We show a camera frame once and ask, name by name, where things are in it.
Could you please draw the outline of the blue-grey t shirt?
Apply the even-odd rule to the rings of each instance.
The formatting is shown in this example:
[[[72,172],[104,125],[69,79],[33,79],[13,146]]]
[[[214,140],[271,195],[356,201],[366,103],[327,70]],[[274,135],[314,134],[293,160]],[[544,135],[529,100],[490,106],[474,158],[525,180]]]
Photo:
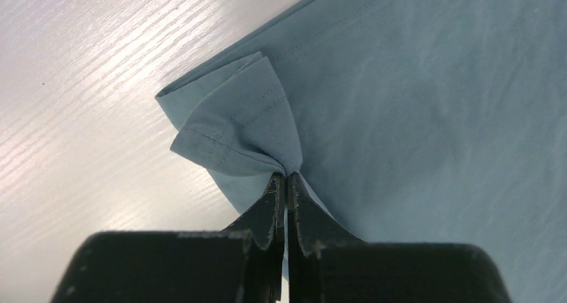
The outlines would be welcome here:
[[[566,301],[566,0],[303,0],[156,100],[238,211],[298,172],[362,239],[473,243]]]

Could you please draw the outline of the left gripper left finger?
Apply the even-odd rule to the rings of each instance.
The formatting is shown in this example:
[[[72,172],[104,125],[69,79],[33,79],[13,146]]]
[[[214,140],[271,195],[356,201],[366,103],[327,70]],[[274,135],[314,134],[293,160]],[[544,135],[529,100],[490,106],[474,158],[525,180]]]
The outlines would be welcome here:
[[[285,252],[285,177],[274,173],[261,197],[224,231],[245,237],[243,276],[237,302],[277,302],[281,299]]]

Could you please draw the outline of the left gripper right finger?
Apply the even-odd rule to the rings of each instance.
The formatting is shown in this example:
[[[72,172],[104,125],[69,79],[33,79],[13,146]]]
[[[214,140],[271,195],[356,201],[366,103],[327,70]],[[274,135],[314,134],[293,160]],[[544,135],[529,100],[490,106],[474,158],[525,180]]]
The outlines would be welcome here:
[[[363,241],[310,196],[299,173],[287,178],[287,245],[291,302],[323,302],[320,250]]]

